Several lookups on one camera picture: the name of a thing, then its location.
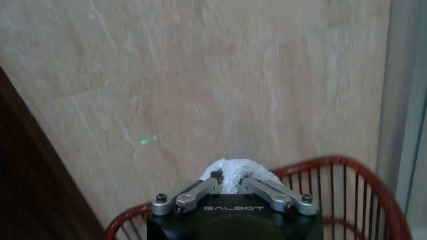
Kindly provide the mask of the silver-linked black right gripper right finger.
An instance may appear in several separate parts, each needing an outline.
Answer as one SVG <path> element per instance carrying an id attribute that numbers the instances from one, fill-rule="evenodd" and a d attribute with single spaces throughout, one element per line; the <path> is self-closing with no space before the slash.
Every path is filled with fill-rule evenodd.
<path id="1" fill-rule="evenodd" d="M 298 194 L 272 180 L 260 181 L 246 177 L 240 182 L 240 193 L 254 194 L 269 207 L 284 215 L 317 215 L 317 204 L 310 194 Z"/>

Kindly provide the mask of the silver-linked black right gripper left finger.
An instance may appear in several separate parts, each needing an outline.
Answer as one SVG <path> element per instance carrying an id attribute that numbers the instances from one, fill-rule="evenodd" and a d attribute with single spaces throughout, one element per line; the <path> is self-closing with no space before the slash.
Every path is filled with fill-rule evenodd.
<path id="1" fill-rule="evenodd" d="M 172 212 L 177 214 L 192 212 L 206 195 L 221 193 L 222 181 L 222 170 L 220 169 L 209 174 L 206 180 L 190 181 L 172 194 L 158 193 L 152 203 L 152 214 L 166 216 Z"/>

